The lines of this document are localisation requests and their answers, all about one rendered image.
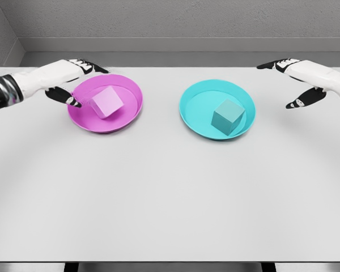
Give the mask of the pink plate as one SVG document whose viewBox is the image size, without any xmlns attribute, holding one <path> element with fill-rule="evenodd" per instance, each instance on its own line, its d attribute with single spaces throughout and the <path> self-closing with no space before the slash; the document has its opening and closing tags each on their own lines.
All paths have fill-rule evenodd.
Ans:
<svg viewBox="0 0 340 272">
<path fill-rule="evenodd" d="M 133 80 L 117 74 L 98 75 L 75 87 L 80 108 L 68 106 L 70 119 L 79 127 L 110 133 L 130 124 L 142 109 L 143 93 Z"/>
</svg>

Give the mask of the pink block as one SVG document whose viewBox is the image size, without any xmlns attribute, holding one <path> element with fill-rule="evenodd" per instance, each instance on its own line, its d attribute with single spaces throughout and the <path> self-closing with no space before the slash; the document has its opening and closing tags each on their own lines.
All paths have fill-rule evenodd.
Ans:
<svg viewBox="0 0 340 272">
<path fill-rule="evenodd" d="M 90 100 L 90 105 L 100 119 L 105 119 L 124 106 L 112 86 L 103 89 Z"/>
</svg>

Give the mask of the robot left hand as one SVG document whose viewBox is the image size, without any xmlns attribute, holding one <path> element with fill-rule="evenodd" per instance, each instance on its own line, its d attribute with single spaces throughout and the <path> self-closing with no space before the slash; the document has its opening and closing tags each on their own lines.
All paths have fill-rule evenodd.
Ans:
<svg viewBox="0 0 340 272">
<path fill-rule="evenodd" d="M 82 104 L 61 86 L 92 73 L 109 74 L 109 70 L 85 59 L 61 59 L 35 70 L 48 98 L 81 108 Z"/>
</svg>

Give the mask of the cyan block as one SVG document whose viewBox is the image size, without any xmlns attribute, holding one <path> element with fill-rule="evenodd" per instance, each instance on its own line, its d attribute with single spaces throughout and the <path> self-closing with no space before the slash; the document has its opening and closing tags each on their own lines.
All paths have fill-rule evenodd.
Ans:
<svg viewBox="0 0 340 272">
<path fill-rule="evenodd" d="M 226 99 L 218 106 L 212 116 L 211 125 L 225 135 L 230 135 L 239 125 L 245 109 Z"/>
</svg>

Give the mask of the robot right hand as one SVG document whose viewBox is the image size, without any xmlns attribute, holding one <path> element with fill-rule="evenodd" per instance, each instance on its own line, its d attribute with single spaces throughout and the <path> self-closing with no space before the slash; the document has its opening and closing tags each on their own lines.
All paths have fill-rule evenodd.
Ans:
<svg viewBox="0 0 340 272">
<path fill-rule="evenodd" d="M 286 109 L 307 107 L 326 97 L 332 76 L 336 71 L 309 60 L 286 58 L 267 62 L 256 66 L 257 69 L 277 70 L 300 82 L 308 83 L 312 88 L 303 92 L 294 101 L 286 105 Z"/>
</svg>

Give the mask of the cyan plate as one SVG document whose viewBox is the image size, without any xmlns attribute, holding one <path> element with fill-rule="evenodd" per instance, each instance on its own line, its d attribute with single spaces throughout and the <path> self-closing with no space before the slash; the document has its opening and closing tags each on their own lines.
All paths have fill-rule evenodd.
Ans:
<svg viewBox="0 0 340 272">
<path fill-rule="evenodd" d="M 219 79 L 200 81 L 186 89 L 179 112 L 191 130 L 214 140 L 244 134 L 256 117 L 251 96 L 234 83 Z"/>
</svg>

